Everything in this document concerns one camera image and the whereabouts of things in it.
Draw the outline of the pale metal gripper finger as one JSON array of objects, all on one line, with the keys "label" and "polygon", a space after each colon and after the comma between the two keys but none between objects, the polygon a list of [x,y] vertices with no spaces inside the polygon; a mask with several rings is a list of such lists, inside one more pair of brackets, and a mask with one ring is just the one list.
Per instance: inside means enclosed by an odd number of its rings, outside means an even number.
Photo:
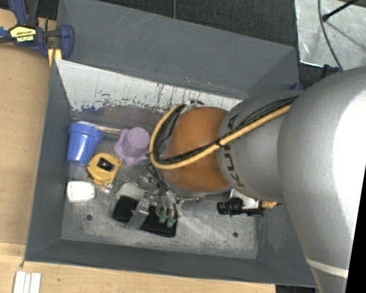
[{"label": "pale metal gripper finger", "polygon": [[127,228],[134,228],[140,229],[143,225],[144,221],[146,220],[147,216],[149,215],[149,208],[151,207],[151,201],[142,199],[138,203],[133,211],[133,215],[129,222],[127,223]]}]

